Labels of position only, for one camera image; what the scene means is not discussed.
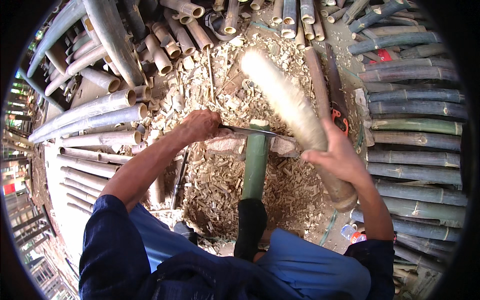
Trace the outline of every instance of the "plastic water bottle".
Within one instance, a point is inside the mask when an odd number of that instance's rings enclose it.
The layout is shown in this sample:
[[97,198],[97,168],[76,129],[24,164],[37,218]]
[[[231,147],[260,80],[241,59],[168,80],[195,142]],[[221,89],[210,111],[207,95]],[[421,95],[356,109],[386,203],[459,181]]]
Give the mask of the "plastic water bottle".
[[359,241],[367,240],[366,235],[359,233],[358,231],[355,230],[355,228],[353,228],[349,224],[345,224],[342,227],[342,230],[340,231],[340,233],[352,244],[358,243]]

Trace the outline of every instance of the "knife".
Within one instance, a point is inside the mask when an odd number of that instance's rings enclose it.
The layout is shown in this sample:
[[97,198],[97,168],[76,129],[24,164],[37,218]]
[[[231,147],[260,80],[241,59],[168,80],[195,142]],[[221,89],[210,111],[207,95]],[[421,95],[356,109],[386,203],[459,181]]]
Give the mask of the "knife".
[[273,133],[273,132],[270,132],[270,131],[263,131],[263,130],[259,130],[259,129],[227,126],[227,125],[223,125],[223,124],[220,124],[218,127],[219,128],[228,128],[228,129],[230,129],[230,130],[232,130],[233,132],[236,132],[236,133],[261,134],[261,135],[264,135],[266,137],[276,137],[276,136],[278,136],[278,134],[276,134],[276,133]]

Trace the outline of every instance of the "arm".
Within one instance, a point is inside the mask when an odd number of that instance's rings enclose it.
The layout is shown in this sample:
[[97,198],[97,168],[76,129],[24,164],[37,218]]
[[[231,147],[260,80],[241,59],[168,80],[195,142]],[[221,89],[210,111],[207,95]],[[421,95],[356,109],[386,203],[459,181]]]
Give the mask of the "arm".
[[100,196],[116,196],[130,212],[181,149],[191,143],[226,134],[228,130],[218,129],[220,123],[220,115],[216,112],[209,109],[193,111],[182,124],[123,165],[108,181]]
[[322,119],[322,125],[328,138],[327,152],[307,150],[302,158],[353,184],[359,195],[367,238],[393,240],[392,219],[364,163],[330,119]]

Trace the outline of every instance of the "person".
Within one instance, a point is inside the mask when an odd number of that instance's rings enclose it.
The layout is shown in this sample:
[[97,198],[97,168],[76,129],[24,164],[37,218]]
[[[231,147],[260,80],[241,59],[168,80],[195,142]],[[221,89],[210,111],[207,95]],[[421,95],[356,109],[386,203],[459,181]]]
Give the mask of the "person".
[[393,226],[380,195],[347,137],[322,120],[328,151],[302,158],[358,192],[367,240],[344,255],[275,229],[266,252],[258,242],[267,215],[258,199],[238,203],[233,257],[212,255],[153,217],[138,202],[185,146],[228,132],[220,115],[191,112],[109,180],[86,224],[80,297],[86,299],[391,299]]

